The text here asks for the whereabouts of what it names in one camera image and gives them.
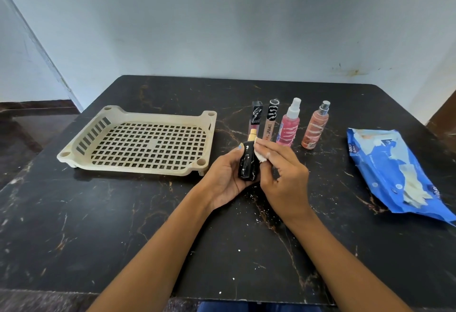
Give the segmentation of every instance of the table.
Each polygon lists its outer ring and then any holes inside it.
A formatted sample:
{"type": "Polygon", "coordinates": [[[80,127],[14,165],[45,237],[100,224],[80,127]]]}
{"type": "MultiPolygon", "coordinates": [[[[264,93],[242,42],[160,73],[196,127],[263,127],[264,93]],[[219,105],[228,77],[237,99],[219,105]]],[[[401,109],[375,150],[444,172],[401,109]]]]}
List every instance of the table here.
{"type": "MultiPolygon", "coordinates": [[[[309,200],[334,236],[413,307],[456,308],[456,229],[395,215],[350,159],[346,129],[396,129],[456,211],[456,155],[374,85],[122,76],[0,192],[0,288],[100,293],[200,179],[72,169],[58,152],[106,105],[128,112],[217,111],[211,162],[247,137],[251,102],[300,97],[293,150],[310,170],[309,200]],[[331,101],[317,148],[300,147],[311,113],[331,101]]],[[[333,304],[293,234],[258,185],[202,227],[173,295],[333,304]]]]}

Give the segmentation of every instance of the human hand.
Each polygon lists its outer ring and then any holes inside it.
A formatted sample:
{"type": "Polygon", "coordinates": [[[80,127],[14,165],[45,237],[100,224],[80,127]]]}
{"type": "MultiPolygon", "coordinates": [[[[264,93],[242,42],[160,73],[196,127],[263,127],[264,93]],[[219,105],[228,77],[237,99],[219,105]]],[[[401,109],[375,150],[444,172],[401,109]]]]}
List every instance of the human hand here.
{"type": "Polygon", "coordinates": [[[260,164],[260,186],[269,204],[285,224],[300,221],[312,215],[307,199],[309,170],[302,165],[288,146],[258,138],[255,150],[268,160],[260,164]],[[272,177],[272,165],[280,177],[272,177]]]}
{"type": "Polygon", "coordinates": [[[229,153],[220,156],[198,183],[199,187],[209,194],[211,211],[230,202],[244,188],[253,184],[252,181],[238,178],[239,161],[243,153],[244,145],[240,144],[229,153]]]}

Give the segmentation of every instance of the jeans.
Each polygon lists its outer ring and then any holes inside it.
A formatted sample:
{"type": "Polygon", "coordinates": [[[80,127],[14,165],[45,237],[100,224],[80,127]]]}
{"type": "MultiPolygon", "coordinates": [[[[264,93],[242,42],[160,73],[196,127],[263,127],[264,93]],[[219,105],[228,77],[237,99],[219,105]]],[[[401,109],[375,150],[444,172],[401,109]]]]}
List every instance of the jeans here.
{"type": "Polygon", "coordinates": [[[319,307],[311,305],[203,301],[200,303],[197,312],[321,312],[321,310],[319,307]]]}

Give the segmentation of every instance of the person's left hand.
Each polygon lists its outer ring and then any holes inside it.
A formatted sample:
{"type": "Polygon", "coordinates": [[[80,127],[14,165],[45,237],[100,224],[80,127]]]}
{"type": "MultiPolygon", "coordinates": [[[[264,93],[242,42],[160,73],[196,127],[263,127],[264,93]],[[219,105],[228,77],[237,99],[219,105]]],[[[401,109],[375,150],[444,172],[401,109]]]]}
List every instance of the person's left hand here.
{"type": "Polygon", "coordinates": [[[198,183],[204,192],[210,194],[211,210],[230,202],[244,188],[254,183],[238,178],[239,161],[243,153],[244,145],[241,144],[220,156],[198,183]]]}

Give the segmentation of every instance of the brown door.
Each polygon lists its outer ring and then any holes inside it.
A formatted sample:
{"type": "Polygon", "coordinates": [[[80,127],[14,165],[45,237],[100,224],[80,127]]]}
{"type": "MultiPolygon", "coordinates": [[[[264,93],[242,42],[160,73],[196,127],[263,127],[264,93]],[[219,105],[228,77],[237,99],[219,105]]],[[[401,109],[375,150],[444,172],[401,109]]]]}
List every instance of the brown door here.
{"type": "Polygon", "coordinates": [[[456,91],[429,120],[427,128],[456,152],[456,91]]]}

